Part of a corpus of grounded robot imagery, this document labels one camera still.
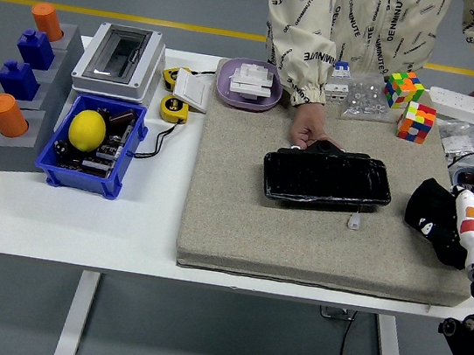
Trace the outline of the person's right hand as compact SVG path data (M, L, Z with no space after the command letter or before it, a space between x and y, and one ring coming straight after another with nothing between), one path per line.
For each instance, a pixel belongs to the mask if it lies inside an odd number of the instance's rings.
M331 139L325 131L325 108L321 103L304 103L296 106L294 120L289 129L290 142L306 149L317 141L329 141L342 149L343 146Z

